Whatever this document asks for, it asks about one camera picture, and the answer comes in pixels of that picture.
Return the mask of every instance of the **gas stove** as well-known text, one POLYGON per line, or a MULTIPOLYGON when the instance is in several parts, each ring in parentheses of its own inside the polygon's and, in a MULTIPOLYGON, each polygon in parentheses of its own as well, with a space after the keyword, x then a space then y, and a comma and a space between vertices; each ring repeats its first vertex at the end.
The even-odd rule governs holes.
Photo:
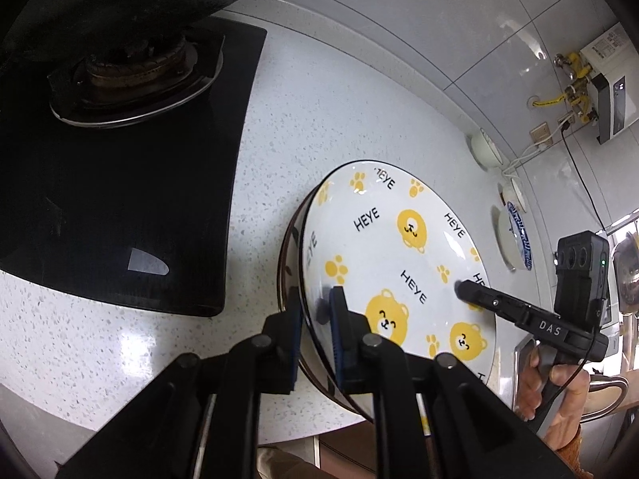
POLYGON ((71 65, 5 66, 0 269, 105 303, 221 312, 265 37, 205 18, 71 65))

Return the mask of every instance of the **plate with yellow bear print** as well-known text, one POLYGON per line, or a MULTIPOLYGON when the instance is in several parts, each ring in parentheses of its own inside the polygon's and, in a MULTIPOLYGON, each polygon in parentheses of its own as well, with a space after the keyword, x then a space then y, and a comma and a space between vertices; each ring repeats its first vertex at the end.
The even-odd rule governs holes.
POLYGON ((460 301, 458 280, 488 286, 461 220, 417 176, 379 161, 345 164, 315 190, 299 245, 302 302, 318 351, 332 355, 328 293, 406 352, 451 352, 488 381, 494 314, 460 301))

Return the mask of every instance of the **white power cord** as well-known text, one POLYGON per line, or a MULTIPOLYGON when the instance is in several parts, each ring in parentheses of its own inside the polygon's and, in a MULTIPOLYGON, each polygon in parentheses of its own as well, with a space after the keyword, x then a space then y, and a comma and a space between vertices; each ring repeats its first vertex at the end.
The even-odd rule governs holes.
POLYGON ((532 145, 529 145, 526 149, 523 150, 522 155, 519 158, 516 158, 515 160, 511 161, 508 164, 508 167, 506 167, 505 169, 503 169, 502 171, 502 176, 504 177, 508 177, 508 178, 518 178, 518 176, 516 174, 511 174, 509 173, 509 171, 512 171, 513 169, 516 169, 517 164, 522 162, 522 161, 528 161, 530 158, 534 157, 538 152, 534 151, 532 153, 528 153, 526 154, 526 151, 528 151, 529 149, 533 149, 536 148, 537 146, 548 142, 549 139, 553 138, 557 133, 559 133, 559 131, 561 130, 562 126, 567 123, 570 119, 572 118, 572 115, 569 115, 568 117, 566 117, 563 121, 561 121, 561 123, 559 124, 559 126, 557 126, 557 129, 555 129, 550 136, 545 137, 544 140, 540 140, 539 142, 535 142, 532 145))

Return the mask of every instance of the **countertop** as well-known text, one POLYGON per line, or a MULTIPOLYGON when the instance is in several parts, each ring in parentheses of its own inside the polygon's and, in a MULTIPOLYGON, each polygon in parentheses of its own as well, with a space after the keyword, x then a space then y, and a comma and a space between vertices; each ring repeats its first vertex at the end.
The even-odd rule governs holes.
MULTIPOLYGON (((511 272, 504 264, 493 228, 495 208, 502 206, 501 179, 475 163, 464 133, 395 81, 325 43, 228 16, 266 28, 268 36, 240 146, 221 315, 202 319, 117 307, 0 273, 0 382, 82 427, 103 426, 180 353, 220 354, 260 331, 264 318, 277 311, 277 256, 290 217, 322 177, 346 161, 383 160, 415 174, 464 223, 490 285, 539 303, 536 273, 511 272)), ((535 250, 537 230, 531 217, 524 219, 535 250)), ((508 368, 523 332, 498 319, 497 337, 496 360, 508 368)), ((494 387, 510 401, 511 380, 494 387)), ((359 419, 299 373, 293 394, 263 397, 260 442, 359 419)))

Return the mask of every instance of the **yellow bear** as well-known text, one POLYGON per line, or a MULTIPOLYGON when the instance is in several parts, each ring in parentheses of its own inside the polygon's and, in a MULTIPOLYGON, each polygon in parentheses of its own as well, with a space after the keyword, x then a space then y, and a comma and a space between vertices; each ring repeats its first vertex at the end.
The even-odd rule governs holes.
POLYGON ((426 223, 417 211, 412 209, 401 211, 397 217, 397 230, 399 230, 406 246, 413 246, 420 253, 424 253, 426 223))
POLYGON ((408 331, 408 308, 395 300, 390 290, 382 290, 366 306, 371 331, 402 345, 408 331))
POLYGON ((488 347, 486 339, 481 337, 479 325, 457 323, 450 331, 450 349, 460 360, 473 360, 488 347))

